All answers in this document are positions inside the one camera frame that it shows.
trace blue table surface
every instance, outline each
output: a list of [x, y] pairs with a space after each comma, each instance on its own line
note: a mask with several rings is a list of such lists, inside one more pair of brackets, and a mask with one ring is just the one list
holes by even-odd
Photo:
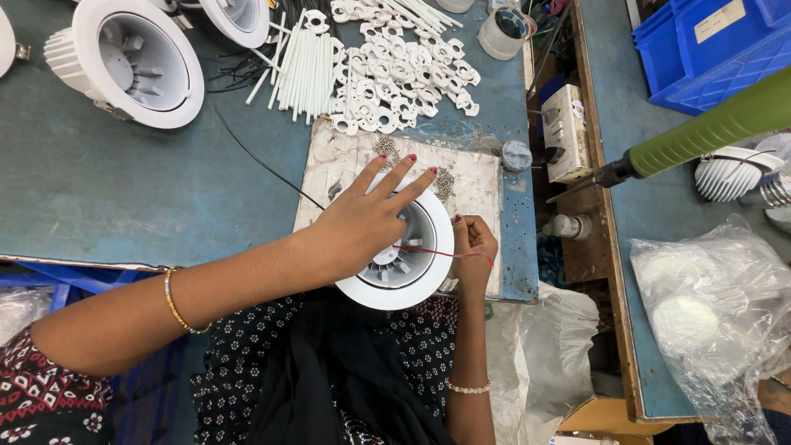
[[[486, 19], [484, 5], [454, 14], [465, 27], [444, 35], [464, 42], [464, 59], [481, 74], [478, 86], [467, 87], [480, 113], [466, 117], [445, 99], [433, 119], [418, 118], [419, 131], [394, 135], [425, 140], [426, 133], [444, 132], [467, 141], [492, 135], [528, 143], [522, 54], [500, 62], [483, 52], [475, 34]], [[44, 41], [71, 26], [74, 3], [0, 0], [0, 6], [17, 42], [32, 46], [31, 59], [17, 60], [0, 78], [0, 256], [193, 265], [291, 233], [296, 192], [238, 147], [210, 104], [175, 130], [115, 120], [58, 80], [42, 55]], [[340, 28], [347, 46], [362, 43], [359, 22]], [[216, 57], [239, 48], [211, 25], [198, 21], [186, 34], [207, 79], [239, 60]], [[249, 106], [249, 89], [207, 94], [206, 102], [218, 105], [265, 162], [300, 184], [310, 127], [304, 117], [292, 123], [290, 112], [267, 110], [270, 88], [266, 82]], [[504, 276], [497, 297], [529, 300], [538, 287], [531, 174], [508, 173], [503, 181]]]
[[[582, 1], [581, 12], [596, 110], [606, 162], [620, 159], [631, 146], [686, 122], [691, 116], [647, 101], [642, 64], [634, 50], [623, 0]], [[621, 254], [626, 299], [642, 390], [644, 416], [695, 416], [692, 404], [674, 382], [654, 339], [629, 262], [631, 238], [678, 241], [697, 237], [741, 214], [785, 260], [791, 261], [791, 235], [778, 229], [763, 211], [740, 207], [736, 201], [706, 202], [694, 187], [694, 166], [670, 169], [645, 180], [630, 180], [611, 189]]]

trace cardboard box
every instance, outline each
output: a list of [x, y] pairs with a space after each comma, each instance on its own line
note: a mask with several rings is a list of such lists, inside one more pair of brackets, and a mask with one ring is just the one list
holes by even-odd
[[597, 439], [609, 437], [621, 445], [653, 445], [653, 435], [675, 424], [636, 424], [629, 421], [626, 400], [609, 396], [592, 396], [571, 411], [558, 427], [563, 432], [592, 432]]

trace hand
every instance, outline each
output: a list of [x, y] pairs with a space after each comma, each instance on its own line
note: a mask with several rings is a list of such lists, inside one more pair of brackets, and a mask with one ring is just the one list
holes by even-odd
[[321, 281], [329, 284], [357, 275], [379, 252], [401, 238], [407, 222], [397, 217], [399, 211], [423, 194], [437, 177], [437, 169], [432, 167], [389, 198], [417, 159], [414, 154], [406, 156], [366, 195], [387, 155], [374, 158], [315, 223], [293, 234], [307, 247], [301, 252], [305, 252], [313, 273], [322, 274]]
[[[456, 239], [456, 255], [485, 253], [494, 261], [498, 242], [483, 218], [456, 215], [450, 222], [453, 225], [453, 237]], [[460, 298], [483, 298], [492, 272], [491, 264], [485, 257], [454, 258], [452, 269], [453, 275], [459, 279]]]

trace gold bangle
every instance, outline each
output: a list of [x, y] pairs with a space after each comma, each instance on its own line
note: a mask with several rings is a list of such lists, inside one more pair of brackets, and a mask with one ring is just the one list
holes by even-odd
[[173, 312], [173, 317], [176, 317], [176, 320], [190, 333], [205, 333], [211, 327], [211, 322], [203, 328], [202, 331], [198, 331], [197, 329], [193, 328], [192, 326], [188, 325], [184, 319], [179, 315], [179, 311], [176, 310], [176, 305], [173, 304], [173, 297], [170, 295], [170, 276], [173, 274], [173, 271], [183, 269], [184, 266], [173, 266], [168, 269], [167, 273], [165, 273], [165, 297], [168, 299], [168, 306], [170, 306], [170, 310]]
[[465, 394], [482, 394], [488, 393], [489, 389], [492, 387], [492, 379], [486, 377], [486, 380], [489, 382], [483, 388], [462, 388], [461, 386], [456, 386], [450, 382], [450, 377], [445, 377], [445, 385], [448, 387], [449, 390], [456, 392], [456, 393], [465, 393]]

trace plastic sheet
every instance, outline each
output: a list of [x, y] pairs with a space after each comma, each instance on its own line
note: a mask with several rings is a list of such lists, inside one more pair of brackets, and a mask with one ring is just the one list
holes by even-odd
[[588, 350], [599, 322], [587, 295], [539, 282], [539, 304], [491, 302], [486, 361], [498, 445], [547, 445], [593, 394]]
[[775, 445], [757, 390], [789, 363], [791, 268], [737, 214], [698, 238], [631, 242], [654, 336], [710, 441]]
[[0, 287], [0, 344], [47, 315], [52, 291], [50, 286]]

